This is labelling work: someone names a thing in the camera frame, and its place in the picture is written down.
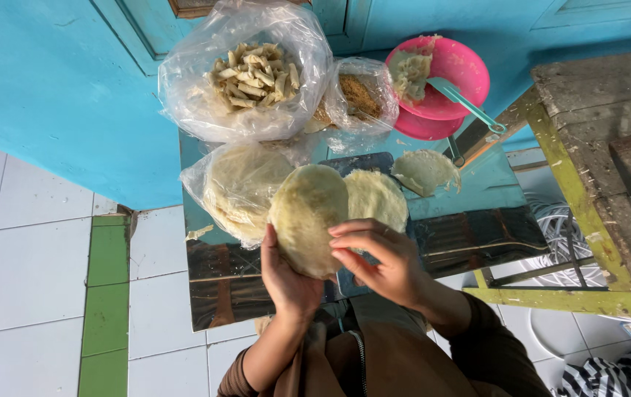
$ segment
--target white tile floor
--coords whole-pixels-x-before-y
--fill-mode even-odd
[[[0,396],[78,393],[93,196],[0,151]]]
[[[12,380],[0,382],[0,395],[77,393],[88,217],[115,210],[116,203],[0,152],[0,376]],[[144,212],[132,239],[132,397],[213,396],[236,354],[257,338],[252,321],[191,331],[186,258],[177,254],[185,250],[182,214],[180,206]],[[59,239],[62,250],[54,248]],[[473,280],[470,274],[441,279],[457,289]],[[528,309],[492,308],[524,342],[549,387],[558,386],[565,362],[591,355],[613,360],[631,349],[618,321],[533,310],[538,338],[561,360],[533,339]]]

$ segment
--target hand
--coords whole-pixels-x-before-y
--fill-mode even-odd
[[[401,306],[416,308],[430,276],[418,263],[416,243],[372,218],[333,226],[332,256],[374,292]],[[362,248],[381,263],[369,264],[347,248]]]
[[[276,230],[267,224],[262,242],[262,280],[276,306],[276,314],[286,321],[308,325],[320,306],[322,280],[293,271],[280,255]]]

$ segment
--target person's left hand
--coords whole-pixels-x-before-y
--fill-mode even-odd
[[[276,230],[267,224],[262,242],[262,280],[276,306],[276,314],[284,320],[309,324],[320,306],[322,280],[293,271],[280,255]]]

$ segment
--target pink bowl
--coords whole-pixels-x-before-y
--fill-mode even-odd
[[[431,40],[433,37],[426,36],[402,42],[391,51],[386,64],[389,64],[395,52],[414,52]],[[441,38],[435,41],[428,78],[431,77],[446,78],[460,87],[461,95],[477,107],[485,102],[490,91],[490,74],[485,63],[469,47],[455,40]],[[430,84],[426,85],[426,97],[421,103],[409,106],[399,100],[399,104],[416,116],[432,120],[453,120],[470,114],[462,104],[453,103]]]
[[[416,116],[405,109],[399,109],[399,119],[394,129],[403,135],[420,140],[445,139],[457,131],[465,121],[464,117],[454,120],[431,120]]]

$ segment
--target round flatbread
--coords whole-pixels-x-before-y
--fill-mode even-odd
[[[326,165],[296,168],[272,199],[269,220],[294,271],[325,280],[342,264],[330,255],[331,226],[347,220],[347,186]]]
[[[447,183],[446,190],[450,190],[450,182],[453,179],[455,180],[452,182],[453,186],[457,187],[458,193],[462,186],[460,171],[452,161],[442,153],[431,149],[418,149],[415,152],[404,150],[404,155],[394,161],[391,175],[422,197],[431,196],[436,186],[445,183]]]
[[[344,181],[349,194],[350,219],[374,218],[399,233],[406,230],[406,197],[388,175],[355,169]]]
[[[215,153],[202,195],[205,209],[242,246],[253,247],[264,238],[271,198],[291,171],[281,153],[258,144]]]

